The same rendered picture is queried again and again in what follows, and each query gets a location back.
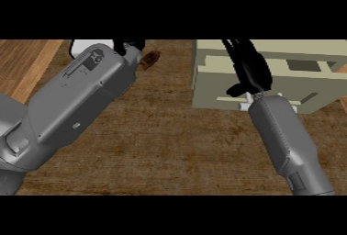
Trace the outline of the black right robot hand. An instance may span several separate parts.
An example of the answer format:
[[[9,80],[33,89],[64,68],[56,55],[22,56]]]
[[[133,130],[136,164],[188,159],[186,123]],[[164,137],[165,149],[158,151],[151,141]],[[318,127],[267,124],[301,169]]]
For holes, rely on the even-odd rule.
[[[223,39],[239,82],[226,90],[232,97],[272,90],[273,76],[263,55],[248,39]]]

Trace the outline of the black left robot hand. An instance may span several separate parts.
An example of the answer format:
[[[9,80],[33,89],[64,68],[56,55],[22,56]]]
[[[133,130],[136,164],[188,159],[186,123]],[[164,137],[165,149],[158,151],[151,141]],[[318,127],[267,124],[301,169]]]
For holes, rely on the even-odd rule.
[[[112,42],[114,42],[114,50],[121,56],[126,55],[127,47],[133,46],[137,48],[137,50],[143,50],[145,48],[143,39],[115,39]]]

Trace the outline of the brown can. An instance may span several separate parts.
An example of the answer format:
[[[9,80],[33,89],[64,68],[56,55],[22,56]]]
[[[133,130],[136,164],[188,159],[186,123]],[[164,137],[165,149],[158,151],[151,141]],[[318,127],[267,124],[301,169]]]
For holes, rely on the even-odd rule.
[[[140,59],[139,67],[146,70],[158,61],[160,59],[160,51],[152,50]]]

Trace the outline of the white rounded object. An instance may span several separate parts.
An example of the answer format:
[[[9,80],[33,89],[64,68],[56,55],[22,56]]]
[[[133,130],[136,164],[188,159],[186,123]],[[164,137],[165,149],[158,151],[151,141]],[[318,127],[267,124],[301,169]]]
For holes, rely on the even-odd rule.
[[[72,58],[75,58],[86,48],[95,44],[105,44],[114,48],[114,41],[111,39],[74,39],[70,48]]]

